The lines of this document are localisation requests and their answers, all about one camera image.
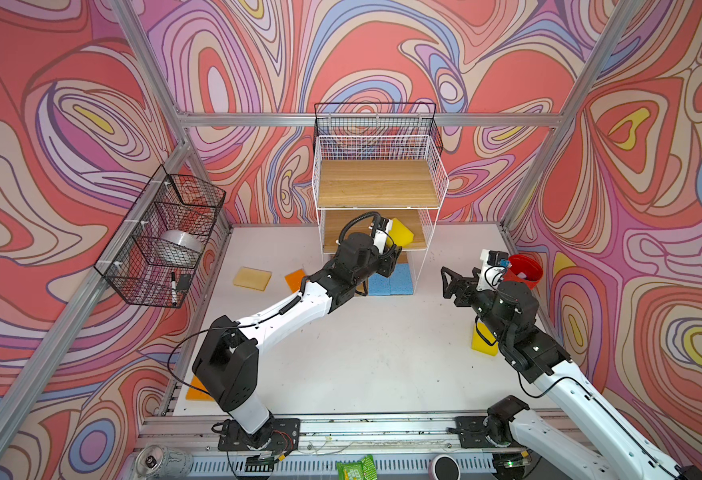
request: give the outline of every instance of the psychedelic wallpaper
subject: psychedelic wallpaper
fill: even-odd
[[[442,112],[558,112],[612,0],[134,2],[181,110],[303,112],[431,99]],[[496,221],[544,128],[444,129],[443,220]],[[314,222],[312,128],[195,128],[235,224]]]
[[[702,2],[644,5],[513,227],[580,368],[702,468]]]
[[[0,1],[0,399],[173,147],[103,2]],[[197,279],[180,310],[103,296],[0,479],[114,476],[168,383]]]

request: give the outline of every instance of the white wire rack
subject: white wire rack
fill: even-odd
[[[413,184],[413,189],[422,190],[424,192],[424,197],[422,200],[413,200],[412,203],[408,202],[412,199],[412,196],[404,196],[401,203],[395,205],[390,204],[391,199],[387,204],[381,200],[381,205],[375,205],[375,200],[367,202],[365,204],[360,204],[358,206],[353,206],[353,202],[349,206],[327,206],[327,202],[320,199],[322,184],[322,174],[323,166],[329,165],[329,162],[335,161],[354,161],[354,162],[365,162],[359,163],[359,178],[375,178],[375,186],[379,187],[381,196],[389,194],[389,189],[382,186],[381,183],[386,180],[391,180],[392,184],[405,184],[404,182],[397,182],[397,175],[400,175],[402,179],[412,179],[421,178],[423,181],[419,181],[417,185]],[[402,168],[391,168],[390,162],[396,161],[408,161],[407,164],[402,164]],[[422,166],[418,165],[417,162],[423,162]],[[411,246],[405,248],[406,250],[415,251],[417,250],[422,255],[417,255],[417,261],[415,265],[413,264],[411,271],[413,272],[413,286],[417,282],[420,276],[420,271],[423,268],[423,261],[425,261],[425,253],[431,244],[433,238],[434,229],[436,225],[436,220],[439,218],[439,212],[442,209],[442,204],[444,203],[445,196],[447,194],[448,178],[447,171],[442,164],[442,159],[439,155],[439,149],[436,148],[433,138],[427,134],[416,134],[416,135],[378,135],[378,136],[368,136],[368,135],[320,135],[317,137],[317,142],[314,146],[314,160],[313,160],[313,198],[314,205],[317,208],[317,223],[319,224],[319,238],[321,245],[325,245],[325,237],[330,232],[327,232],[327,228],[331,224],[336,222],[327,221],[327,210],[385,210],[390,216],[396,216],[395,211],[392,210],[417,210],[418,214],[414,217],[412,214],[400,213],[399,217],[409,218],[410,222],[405,225],[410,230],[415,231],[415,238],[419,239],[418,242],[414,242]],[[389,162],[387,168],[377,170],[378,165],[370,164],[370,162]],[[328,166],[326,168],[325,175],[331,175],[329,173],[332,171]],[[356,216],[357,214],[349,215],[349,220]]]

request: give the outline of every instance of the green package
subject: green package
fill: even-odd
[[[338,480],[364,480],[364,465],[361,462],[337,462]]]
[[[373,456],[367,455],[361,462],[337,462],[338,480],[378,480]]]

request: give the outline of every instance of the white table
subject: white table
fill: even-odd
[[[471,350],[474,313],[442,298],[442,266],[469,276],[483,248],[506,250],[496,225],[439,225],[414,295],[351,299],[260,357],[263,402],[277,415],[459,412],[488,408],[509,394],[533,408],[556,407],[527,397],[502,356]],[[290,294],[284,276],[301,267],[317,271],[319,252],[316,226],[235,228],[203,328],[221,315],[236,320],[283,299]],[[233,285],[241,266],[273,272],[265,292]],[[185,380],[192,376],[189,367]],[[173,415],[221,415],[215,402],[187,400],[186,391]]]

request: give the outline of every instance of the shelf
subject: shelf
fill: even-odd
[[[410,245],[407,245],[404,250],[425,250],[425,235],[423,234],[423,226],[420,222],[420,216],[417,210],[375,210],[385,218],[398,218],[400,222],[409,228],[414,234],[415,239]],[[325,210],[324,220],[324,245],[323,252],[325,254],[334,254],[338,249],[336,240],[340,231],[353,218],[359,216],[363,212],[358,210]],[[362,232],[369,235],[370,220],[362,220],[354,225],[349,234],[353,232]]]
[[[425,160],[324,160],[317,207],[439,208],[439,197]]]

